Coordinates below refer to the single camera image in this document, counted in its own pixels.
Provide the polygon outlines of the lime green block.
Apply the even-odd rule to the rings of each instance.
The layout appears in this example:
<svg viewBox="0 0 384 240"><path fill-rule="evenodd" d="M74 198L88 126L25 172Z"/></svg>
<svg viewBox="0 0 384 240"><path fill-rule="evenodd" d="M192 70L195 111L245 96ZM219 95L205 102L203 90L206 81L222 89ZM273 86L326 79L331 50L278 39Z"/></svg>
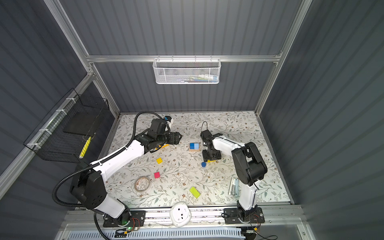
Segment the lime green block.
<svg viewBox="0 0 384 240"><path fill-rule="evenodd" d="M201 193L195 188L195 187L191 187L189 189L190 193L196 198L198 199L201 195Z"/></svg>

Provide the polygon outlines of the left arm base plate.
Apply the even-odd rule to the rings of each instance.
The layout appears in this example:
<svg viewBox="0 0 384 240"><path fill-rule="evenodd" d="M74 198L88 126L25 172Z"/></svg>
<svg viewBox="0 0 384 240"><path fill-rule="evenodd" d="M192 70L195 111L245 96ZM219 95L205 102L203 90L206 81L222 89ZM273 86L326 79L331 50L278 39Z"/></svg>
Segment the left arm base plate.
<svg viewBox="0 0 384 240"><path fill-rule="evenodd" d="M104 216L104 228L139 228L144 225L146 211L124 211L118 218L109 215Z"/></svg>

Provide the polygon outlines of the magenta cube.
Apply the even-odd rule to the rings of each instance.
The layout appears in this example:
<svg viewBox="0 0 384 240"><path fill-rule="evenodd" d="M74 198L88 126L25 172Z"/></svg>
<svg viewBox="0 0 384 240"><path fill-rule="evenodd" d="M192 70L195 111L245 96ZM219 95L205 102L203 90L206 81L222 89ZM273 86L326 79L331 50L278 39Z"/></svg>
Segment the magenta cube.
<svg viewBox="0 0 384 240"><path fill-rule="evenodd" d="M154 177L157 179L157 178L159 178L161 175L160 175L160 173L159 172L156 172L156 173L154 173Z"/></svg>

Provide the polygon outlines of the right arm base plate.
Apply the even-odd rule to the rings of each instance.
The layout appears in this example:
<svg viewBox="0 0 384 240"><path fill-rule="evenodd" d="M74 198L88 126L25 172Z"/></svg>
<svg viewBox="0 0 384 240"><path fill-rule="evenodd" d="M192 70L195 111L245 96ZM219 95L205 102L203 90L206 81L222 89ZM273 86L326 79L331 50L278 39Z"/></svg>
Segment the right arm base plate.
<svg viewBox="0 0 384 240"><path fill-rule="evenodd" d="M263 210L260 207L252 208L249 211L243 211L238 208L226 208L221 214L227 225L233 224L256 224L265 223Z"/></svg>

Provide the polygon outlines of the clear tape roll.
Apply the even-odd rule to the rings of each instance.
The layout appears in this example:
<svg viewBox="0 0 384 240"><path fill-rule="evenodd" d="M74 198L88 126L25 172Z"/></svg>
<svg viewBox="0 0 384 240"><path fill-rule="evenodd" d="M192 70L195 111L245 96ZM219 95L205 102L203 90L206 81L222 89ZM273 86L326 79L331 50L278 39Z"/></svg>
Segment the clear tape roll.
<svg viewBox="0 0 384 240"><path fill-rule="evenodd" d="M134 184L134 189L137 192L145 192L150 188L150 186L151 186L150 178L146 176L141 176L136 180Z"/></svg>

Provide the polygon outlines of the white round device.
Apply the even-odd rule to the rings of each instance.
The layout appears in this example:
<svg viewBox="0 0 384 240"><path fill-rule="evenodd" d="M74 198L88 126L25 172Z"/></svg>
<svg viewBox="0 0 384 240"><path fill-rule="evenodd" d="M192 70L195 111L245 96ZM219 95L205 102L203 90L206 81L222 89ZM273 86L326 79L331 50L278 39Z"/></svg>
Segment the white round device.
<svg viewBox="0 0 384 240"><path fill-rule="evenodd" d="M185 202L179 202L171 207L170 210L171 222L175 227L183 227L189 223L192 214Z"/></svg>

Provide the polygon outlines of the wood block with holes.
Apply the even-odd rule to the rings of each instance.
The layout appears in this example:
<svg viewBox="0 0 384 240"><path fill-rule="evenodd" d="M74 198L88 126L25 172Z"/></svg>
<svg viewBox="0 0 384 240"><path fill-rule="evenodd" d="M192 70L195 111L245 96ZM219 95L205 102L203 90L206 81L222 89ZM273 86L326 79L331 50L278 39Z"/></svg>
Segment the wood block with holes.
<svg viewBox="0 0 384 240"><path fill-rule="evenodd" d="M190 152L199 152L201 150L200 143L190 143L189 144L189 151Z"/></svg>

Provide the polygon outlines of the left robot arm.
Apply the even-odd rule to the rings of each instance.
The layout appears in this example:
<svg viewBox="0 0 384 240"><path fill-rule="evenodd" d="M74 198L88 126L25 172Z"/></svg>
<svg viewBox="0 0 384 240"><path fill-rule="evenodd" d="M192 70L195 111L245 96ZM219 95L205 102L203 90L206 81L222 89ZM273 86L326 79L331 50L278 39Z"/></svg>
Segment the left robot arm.
<svg viewBox="0 0 384 240"><path fill-rule="evenodd" d="M128 207L112 197L106 188L107 181L130 162L147 153L153 153L163 145L179 144L182 135L172 132L174 119L165 116L154 119L151 126L133 136L132 140L112 154L92 162L93 167L73 177L70 193L88 210L107 214L118 219L128 212Z"/></svg>

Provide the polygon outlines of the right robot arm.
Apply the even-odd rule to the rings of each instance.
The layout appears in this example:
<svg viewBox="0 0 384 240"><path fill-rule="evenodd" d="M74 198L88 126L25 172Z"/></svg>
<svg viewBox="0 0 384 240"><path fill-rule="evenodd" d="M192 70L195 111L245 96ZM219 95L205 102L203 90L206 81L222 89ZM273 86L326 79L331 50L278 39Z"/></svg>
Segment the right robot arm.
<svg viewBox="0 0 384 240"><path fill-rule="evenodd" d="M238 207L244 212L254 209L260 181L268 172L268 167L256 144L238 143L221 133L213 135L209 130L202 131L200 136L203 146L206 147L203 150L205 162L220 160L222 154L232 157L238 179L243 184Z"/></svg>

